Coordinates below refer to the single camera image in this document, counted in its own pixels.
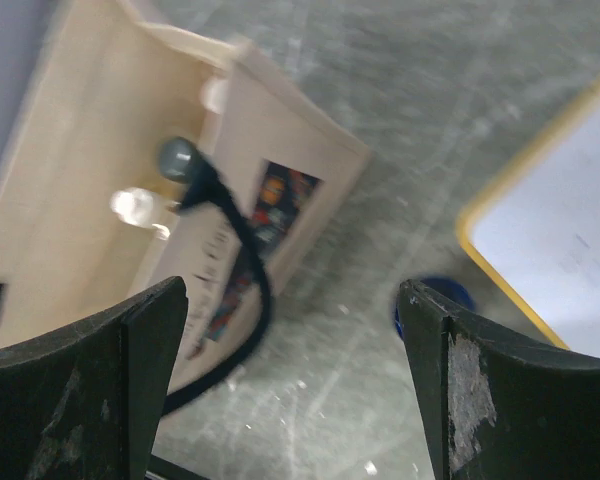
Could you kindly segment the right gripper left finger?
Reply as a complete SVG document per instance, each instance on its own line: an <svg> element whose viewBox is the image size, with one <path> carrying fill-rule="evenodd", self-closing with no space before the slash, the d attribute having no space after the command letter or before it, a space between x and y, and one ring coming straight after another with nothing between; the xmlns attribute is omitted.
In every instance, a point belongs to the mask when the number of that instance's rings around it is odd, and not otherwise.
<svg viewBox="0 0 600 480"><path fill-rule="evenodd" d="M143 478L187 309L171 277L0 349L0 479Z"/></svg>

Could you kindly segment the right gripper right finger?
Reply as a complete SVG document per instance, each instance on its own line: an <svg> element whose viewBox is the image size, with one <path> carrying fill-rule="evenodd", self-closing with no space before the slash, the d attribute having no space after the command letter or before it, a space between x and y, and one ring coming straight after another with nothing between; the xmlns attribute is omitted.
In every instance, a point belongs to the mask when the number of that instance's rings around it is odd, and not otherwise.
<svg viewBox="0 0 600 480"><path fill-rule="evenodd" d="M438 479L600 479L600 359L408 280L403 341Z"/></svg>

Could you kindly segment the clear bottle with white cap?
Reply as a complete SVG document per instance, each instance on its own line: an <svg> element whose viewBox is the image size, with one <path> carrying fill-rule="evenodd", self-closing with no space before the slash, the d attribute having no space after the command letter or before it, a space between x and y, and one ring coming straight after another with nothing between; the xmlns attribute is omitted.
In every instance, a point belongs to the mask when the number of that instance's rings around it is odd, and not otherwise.
<svg viewBox="0 0 600 480"><path fill-rule="evenodd" d="M110 209L125 224L151 230L161 240L170 237L170 229L162 223L167 200L147 189L130 187L112 194Z"/></svg>

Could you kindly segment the beige canvas tote bag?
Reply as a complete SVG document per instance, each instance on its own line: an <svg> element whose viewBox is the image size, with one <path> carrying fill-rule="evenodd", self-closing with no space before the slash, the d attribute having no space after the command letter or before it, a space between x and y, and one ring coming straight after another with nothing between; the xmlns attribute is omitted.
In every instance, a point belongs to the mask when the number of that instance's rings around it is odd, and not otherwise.
<svg viewBox="0 0 600 480"><path fill-rule="evenodd" d="M179 276L179 410L257 348L368 157L253 43L60 2L0 165L0 348Z"/></svg>

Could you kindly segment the amber bottle with black cap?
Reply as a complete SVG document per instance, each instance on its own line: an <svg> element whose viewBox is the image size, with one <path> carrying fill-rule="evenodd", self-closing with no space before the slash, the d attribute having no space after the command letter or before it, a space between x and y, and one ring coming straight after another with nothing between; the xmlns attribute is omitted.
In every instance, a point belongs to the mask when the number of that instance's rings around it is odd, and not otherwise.
<svg viewBox="0 0 600 480"><path fill-rule="evenodd" d="M198 174L204 159L197 147L180 136L165 141L159 149L157 166L167 180L190 184Z"/></svg>

